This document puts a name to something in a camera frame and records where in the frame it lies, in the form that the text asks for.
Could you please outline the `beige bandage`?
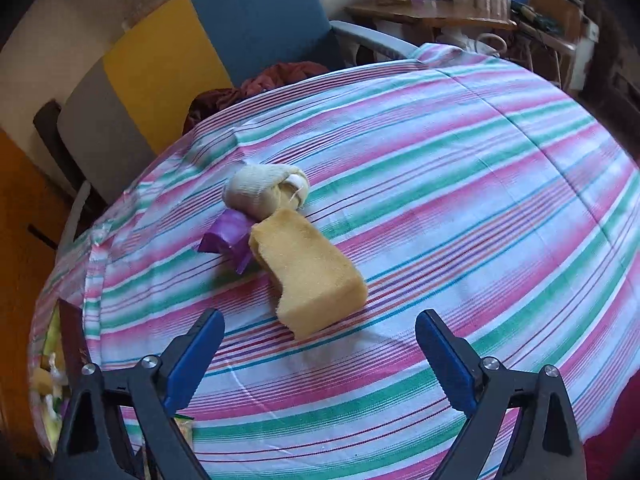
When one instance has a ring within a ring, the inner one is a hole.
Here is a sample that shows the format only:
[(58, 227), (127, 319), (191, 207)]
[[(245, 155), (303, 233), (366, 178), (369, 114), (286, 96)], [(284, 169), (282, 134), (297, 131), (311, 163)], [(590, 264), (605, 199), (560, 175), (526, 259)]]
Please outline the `beige bandage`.
[(296, 166), (245, 165), (224, 187), (224, 203), (262, 221), (279, 208), (297, 210), (310, 191), (308, 177)]

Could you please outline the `gold metal tray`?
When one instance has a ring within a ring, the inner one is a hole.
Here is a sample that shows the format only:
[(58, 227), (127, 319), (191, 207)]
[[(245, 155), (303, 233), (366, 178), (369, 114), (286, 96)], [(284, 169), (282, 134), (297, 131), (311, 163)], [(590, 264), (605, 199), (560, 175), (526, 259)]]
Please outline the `gold metal tray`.
[(29, 372), (29, 402), (38, 438), (53, 456), (73, 384), (90, 356), (81, 307), (56, 300), (44, 328)]

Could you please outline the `wooden wardrobe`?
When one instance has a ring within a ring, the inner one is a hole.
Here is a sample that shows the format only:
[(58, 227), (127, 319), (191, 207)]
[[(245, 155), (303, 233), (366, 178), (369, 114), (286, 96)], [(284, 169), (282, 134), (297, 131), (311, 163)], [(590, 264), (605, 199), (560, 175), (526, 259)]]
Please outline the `wooden wardrobe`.
[(27, 346), (35, 304), (70, 211), (66, 195), (1, 135), (1, 434), (18, 455), (40, 443), (29, 409)]

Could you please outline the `striped pink green tablecloth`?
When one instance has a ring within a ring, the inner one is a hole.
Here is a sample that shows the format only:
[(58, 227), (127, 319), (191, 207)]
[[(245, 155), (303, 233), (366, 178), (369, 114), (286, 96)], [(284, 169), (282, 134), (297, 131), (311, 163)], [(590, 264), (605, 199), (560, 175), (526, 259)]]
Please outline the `striped pink green tablecloth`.
[[(295, 341), (270, 281), (196, 249), (248, 162), (302, 168), (305, 216), (366, 280), (366, 306)], [(414, 338), (438, 312), (482, 356), (556, 366), (583, 438), (639, 368), (639, 170), (524, 68), (442, 46), (256, 96), (168, 148), (64, 252), (58, 300), (105, 368), (159, 352), (214, 307), (226, 334), (189, 405), (214, 479), (420, 479), (464, 418)]]

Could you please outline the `dark red cloth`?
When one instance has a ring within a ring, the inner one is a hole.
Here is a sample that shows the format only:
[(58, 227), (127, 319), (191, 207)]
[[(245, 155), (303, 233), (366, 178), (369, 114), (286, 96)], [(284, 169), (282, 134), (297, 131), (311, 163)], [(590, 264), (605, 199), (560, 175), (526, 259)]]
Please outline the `dark red cloth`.
[(200, 93), (190, 104), (183, 123), (182, 134), (197, 124), (230, 106), (262, 93), (296, 84), (296, 82), (326, 74), (329, 70), (319, 63), (304, 61), (277, 63), (258, 76), (242, 82), (238, 88), (213, 89)]

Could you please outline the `wooden side desk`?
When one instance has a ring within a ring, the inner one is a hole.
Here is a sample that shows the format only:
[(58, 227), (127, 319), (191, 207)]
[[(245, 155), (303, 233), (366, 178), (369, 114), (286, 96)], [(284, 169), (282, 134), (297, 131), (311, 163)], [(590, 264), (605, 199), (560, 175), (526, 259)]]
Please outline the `wooden side desk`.
[(425, 29), (431, 37), (444, 27), (478, 27), (510, 32), (518, 25), (507, 15), (496, 18), (487, 11), (450, 1), (419, 3), (377, 3), (373, 0), (345, 6), (345, 12), (357, 23), (371, 25), (375, 20)]

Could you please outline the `grey yellow blue chair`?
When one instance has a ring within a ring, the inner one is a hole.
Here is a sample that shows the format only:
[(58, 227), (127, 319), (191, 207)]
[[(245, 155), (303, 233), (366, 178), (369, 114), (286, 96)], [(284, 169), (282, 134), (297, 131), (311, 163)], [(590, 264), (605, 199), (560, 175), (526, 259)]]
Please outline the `grey yellow blue chair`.
[(56, 120), (84, 180), (62, 241), (76, 236), (90, 193), (111, 205), (181, 134), (201, 93), (237, 87), (279, 62), (346, 66), (346, 38), (386, 58), (413, 44), (331, 21), (320, 0), (169, 0), (125, 32), (78, 82)]

